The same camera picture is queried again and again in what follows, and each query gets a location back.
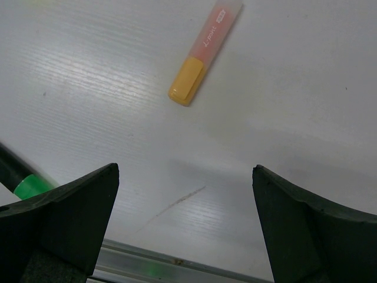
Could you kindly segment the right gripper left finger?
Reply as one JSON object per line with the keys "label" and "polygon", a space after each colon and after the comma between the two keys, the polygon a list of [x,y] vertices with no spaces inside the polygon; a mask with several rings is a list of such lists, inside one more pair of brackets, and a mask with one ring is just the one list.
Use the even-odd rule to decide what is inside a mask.
{"label": "right gripper left finger", "polygon": [[95,269],[119,187],[110,163],[1,206],[1,282],[85,282]]}

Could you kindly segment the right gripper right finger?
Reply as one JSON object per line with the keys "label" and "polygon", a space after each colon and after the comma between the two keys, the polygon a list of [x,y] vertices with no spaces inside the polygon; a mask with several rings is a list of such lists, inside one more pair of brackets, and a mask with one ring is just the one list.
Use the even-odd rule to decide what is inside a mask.
{"label": "right gripper right finger", "polygon": [[252,178],[275,282],[376,282],[376,215],[327,200],[262,165]]}

